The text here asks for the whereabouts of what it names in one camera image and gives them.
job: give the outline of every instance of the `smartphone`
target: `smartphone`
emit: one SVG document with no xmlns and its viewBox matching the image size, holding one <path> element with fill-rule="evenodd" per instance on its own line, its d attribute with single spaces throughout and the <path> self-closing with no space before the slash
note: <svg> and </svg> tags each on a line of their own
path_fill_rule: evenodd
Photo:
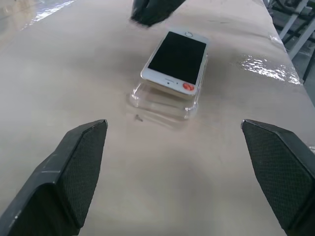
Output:
<svg viewBox="0 0 315 236">
<path fill-rule="evenodd" d="M 141 77 L 159 90 L 190 99 L 200 86 L 208 45 L 203 36 L 172 29 L 151 55 Z"/>
</svg>

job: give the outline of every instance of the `black phone screen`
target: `black phone screen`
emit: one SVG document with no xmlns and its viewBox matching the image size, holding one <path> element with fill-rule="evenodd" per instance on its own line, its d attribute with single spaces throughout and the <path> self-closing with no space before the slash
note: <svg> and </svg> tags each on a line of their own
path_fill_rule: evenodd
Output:
<svg viewBox="0 0 315 236">
<path fill-rule="evenodd" d="M 206 44 L 169 32 L 148 68 L 196 84 Z"/>
</svg>

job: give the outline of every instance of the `transparent phone case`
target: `transparent phone case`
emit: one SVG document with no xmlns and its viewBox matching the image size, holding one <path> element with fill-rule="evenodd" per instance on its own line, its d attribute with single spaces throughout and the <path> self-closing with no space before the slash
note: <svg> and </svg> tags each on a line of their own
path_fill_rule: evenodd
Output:
<svg viewBox="0 0 315 236">
<path fill-rule="evenodd" d="M 202 76 L 196 95 L 190 100 L 186 100 L 156 89 L 145 83 L 145 80 L 140 79 L 137 86 L 129 95 L 129 101 L 136 108 L 141 108 L 174 118 L 190 119 L 195 116 L 198 109 L 198 99 L 203 79 L 204 76 Z"/>
</svg>

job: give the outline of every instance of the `table surface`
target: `table surface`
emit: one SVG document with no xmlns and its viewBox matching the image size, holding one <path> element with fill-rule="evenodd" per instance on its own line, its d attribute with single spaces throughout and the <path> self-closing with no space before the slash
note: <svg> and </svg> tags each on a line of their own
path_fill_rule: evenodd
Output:
<svg viewBox="0 0 315 236">
<path fill-rule="evenodd" d="M 275 124 L 312 146 L 315 110 L 262 1 L 188 0 L 151 29 L 129 22 L 131 5 L 19 0 L 1 8 L 0 211 L 66 131 L 104 118 L 101 173 L 81 236 L 284 236 L 240 124 Z M 174 26 L 211 40 L 200 107 L 186 122 L 127 103 Z"/>
</svg>

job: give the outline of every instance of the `white phone bezel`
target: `white phone bezel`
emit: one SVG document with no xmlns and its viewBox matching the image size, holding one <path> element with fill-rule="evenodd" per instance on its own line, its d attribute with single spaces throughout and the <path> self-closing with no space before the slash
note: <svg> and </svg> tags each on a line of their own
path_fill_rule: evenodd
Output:
<svg viewBox="0 0 315 236">
<path fill-rule="evenodd" d="M 206 47 L 205 47 L 205 50 L 203 53 L 203 57 L 202 57 L 202 61 L 200 64 L 199 72 L 198 72 L 197 81 L 196 81 L 195 85 L 148 68 L 150 62 L 154 58 L 155 54 L 157 53 L 158 49 L 160 48 L 162 42 L 164 41 L 164 39 L 166 38 L 166 36 L 169 32 L 174 32 L 174 33 L 177 33 L 179 35 L 182 35 L 182 36 L 185 36 L 185 37 L 188 37 L 188 38 L 191 38 L 191 39 L 194 39 L 194 40 L 197 40 L 197 41 L 200 41 L 200 42 L 206 44 Z M 194 33 L 191 33 L 192 36 L 187 36 L 186 35 L 187 33 L 190 33 L 190 32 L 187 30 L 182 30 L 182 29 L 169 30 L 167 32 L 167 34 L 165 35 L 165 37 L 161 40 L 161 42 L 159 43 L 157 48 L 154 50 L 154 52 L 150 56 L 148 62 L 144 66 L 143 70 L 141 71 L 141 74 L 140 74 L 141 78 L 143 78 L 144 80 L 148 80 L 148 81 L 151 81 L 153 83 L 157 83 L 159 85 L 168 87 L 168 88 L 173 89 L 175 91 L 187 94 L 187 95 L 191 95 L 191 96 L 195 95 L 197 93 L 197 90 L 198 90 L 198 87 L 199 87 L 199 84 L 201 81 L 201 77 L 203 75 L 205 63 L 207 61 L 207 49 L 208 49 L 208 45 L 209 45 L 209 40 L 203 36 L 200 36 L 200 35 L 194 34 Z M 184 84 L 192 85 L 193 90 L 185 89 Z"/>
</svg>

